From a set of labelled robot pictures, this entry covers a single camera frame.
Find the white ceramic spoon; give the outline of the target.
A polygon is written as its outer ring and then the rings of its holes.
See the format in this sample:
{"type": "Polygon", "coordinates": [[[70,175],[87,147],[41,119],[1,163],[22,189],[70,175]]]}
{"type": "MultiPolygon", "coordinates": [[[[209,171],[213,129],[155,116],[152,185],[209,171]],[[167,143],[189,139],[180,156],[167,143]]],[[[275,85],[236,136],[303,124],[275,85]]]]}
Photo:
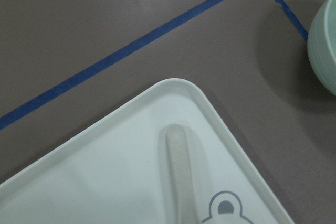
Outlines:
{"type": "Polygon", "coordinates": [[[160,132],[158,164],[166,223],[200,223],[183,126],[171,124],[160,132]]]}

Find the light green bowl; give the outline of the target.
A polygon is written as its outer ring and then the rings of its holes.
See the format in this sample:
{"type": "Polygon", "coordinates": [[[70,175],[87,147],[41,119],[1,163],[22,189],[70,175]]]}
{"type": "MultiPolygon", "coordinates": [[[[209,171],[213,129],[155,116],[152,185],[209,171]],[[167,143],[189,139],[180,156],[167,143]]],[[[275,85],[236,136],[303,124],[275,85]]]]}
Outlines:
{"type": "Polygon", "coordinates": [[[308,33],[308,57],[314,74],[335,94],[335,0],[326,0],[308,33]]]}

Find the white bear serving tray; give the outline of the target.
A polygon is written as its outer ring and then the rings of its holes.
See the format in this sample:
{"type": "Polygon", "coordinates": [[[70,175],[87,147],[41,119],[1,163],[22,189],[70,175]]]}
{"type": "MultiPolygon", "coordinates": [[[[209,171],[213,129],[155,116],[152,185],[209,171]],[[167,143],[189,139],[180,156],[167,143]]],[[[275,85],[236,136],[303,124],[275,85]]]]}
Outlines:
{"type": "Polygon", "coordinates": [[[160,132],[185,128],[200,223],[292,223],[205,94],[166,79],[1,184],[1,223],[166,223],[160,132]]]}

